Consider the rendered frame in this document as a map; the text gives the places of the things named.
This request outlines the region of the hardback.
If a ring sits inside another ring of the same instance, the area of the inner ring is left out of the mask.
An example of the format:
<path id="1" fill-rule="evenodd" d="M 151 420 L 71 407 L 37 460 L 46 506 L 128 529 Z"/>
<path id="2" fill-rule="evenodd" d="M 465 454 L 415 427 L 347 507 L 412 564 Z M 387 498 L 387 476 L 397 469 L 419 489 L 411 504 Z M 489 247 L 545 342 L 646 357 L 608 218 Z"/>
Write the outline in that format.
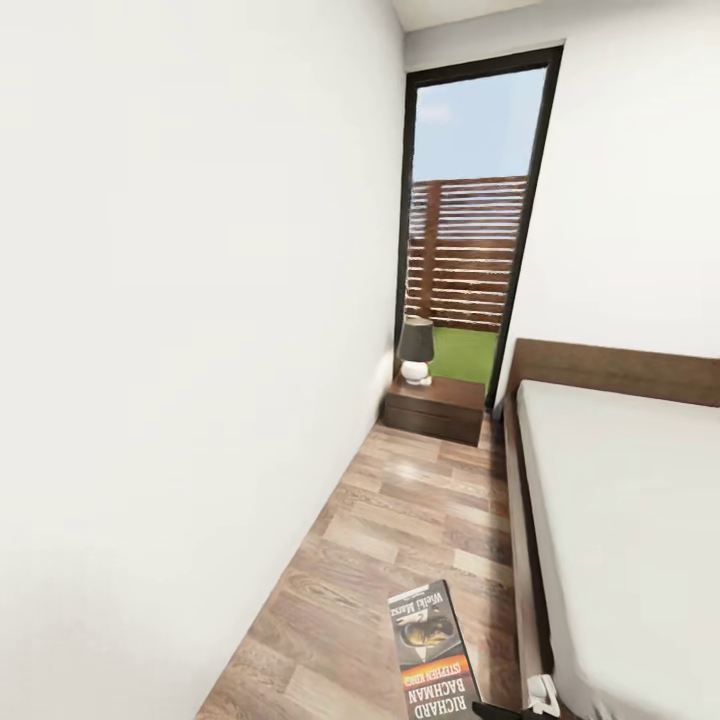
<path id="1" fill-rule="evenodd" d="M 483 701 L 446 579 L 388 598 L 409 720 L 483 720 Z"/>

